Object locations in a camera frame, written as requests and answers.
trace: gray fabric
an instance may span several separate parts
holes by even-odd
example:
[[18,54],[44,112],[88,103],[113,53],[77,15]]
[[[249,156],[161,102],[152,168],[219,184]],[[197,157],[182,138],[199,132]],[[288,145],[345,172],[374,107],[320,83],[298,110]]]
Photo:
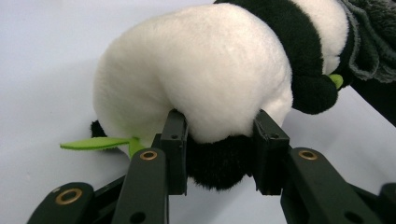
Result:
[[[375,78],[381,82],[395,81],[396,50],[393,46],[396,45],[396,39],[392,38],[396,36],[395,3],[389,0],[339,1],[343,3],[355,36],[354,49],[349,60],[352,73],[363,80]],[[382,16],[370,18],[365,8],[368,6],[373,9],[372,14],[380,14],[380,10]],[[381,29],[384,24],[390,26]]]

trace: toy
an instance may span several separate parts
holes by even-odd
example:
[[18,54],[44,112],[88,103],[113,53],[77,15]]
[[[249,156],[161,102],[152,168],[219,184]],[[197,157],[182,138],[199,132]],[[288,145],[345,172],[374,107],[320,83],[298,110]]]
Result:
[[[100,124],[92,124],[92,136],[107,135],[110,143],[93,138],[94,145],[128,144],[121,150],[132,155],[150,146],[175,108],[189,124],[189,176],[208,189],[228,189],[249,173],[249,137],[260,109],[278,125],[291,106],[323,112],[335,104],[337,89],[360,75],[354,69],[362,57],[356,55],[358,31],[348,30],[357,22],[337,0],[320,1],[320,7],[300,0],[232,3],[247,10],[231,4],[186,8],[144,21],[110,45],[94,81]],[[280,9],[287,12],[280,15]],[[319,22],[305,10],[317,11]],[[383,64],[394,62],[389,49]],[[89,142],[63,147],[91,149]]]

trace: white surface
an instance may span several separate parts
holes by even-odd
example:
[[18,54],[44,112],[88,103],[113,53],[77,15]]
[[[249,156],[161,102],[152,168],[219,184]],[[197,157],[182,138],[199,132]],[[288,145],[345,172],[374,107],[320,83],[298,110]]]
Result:
[[[107,44],[154,15],[212,1],[2,1],[0,3],[0,223],[25,223],[58,186],[96,189],[126,172],[118,152],[75,152],[59,143],[89,137],[92,74]],[[377,193],[396,181],[396,129],[352,89],[318,116],[292,111],[293,147],[323,152],[350,183]],[[278,197],[246,178],[216,193],[189,183],[170,197],[171,223],[286,223]]]

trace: panda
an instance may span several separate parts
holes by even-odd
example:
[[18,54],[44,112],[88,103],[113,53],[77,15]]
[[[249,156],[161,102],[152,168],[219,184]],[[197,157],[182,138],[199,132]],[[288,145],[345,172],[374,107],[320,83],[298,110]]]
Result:
[[357,43],[338,0],[218,0],[137,24],[97,66],[92,137],[138,138],[149,147],[168,112],[189,125],[187,173],[229,189],[250,173],[253,120],[279,126],[291,108],[332,107]]

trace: white table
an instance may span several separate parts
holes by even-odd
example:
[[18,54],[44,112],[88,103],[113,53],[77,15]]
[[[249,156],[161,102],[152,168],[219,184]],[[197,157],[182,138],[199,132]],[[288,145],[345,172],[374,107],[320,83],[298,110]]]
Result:
[[[99,189],[125,174],[117,151],[61,150],[90,136],[92,75],[110,41],[138,22],[207,0],[2,1],[0,3],[0,223],[25,223],[52,190],[82,181]],[[318,116],[292,111],[293,147],[321,151],[346,181],[378,193],[396,182],[396,129],[350,88]],[[230,191],[189,182],[170,197],[171,223],[286,223],[279,197],[246,178]]]

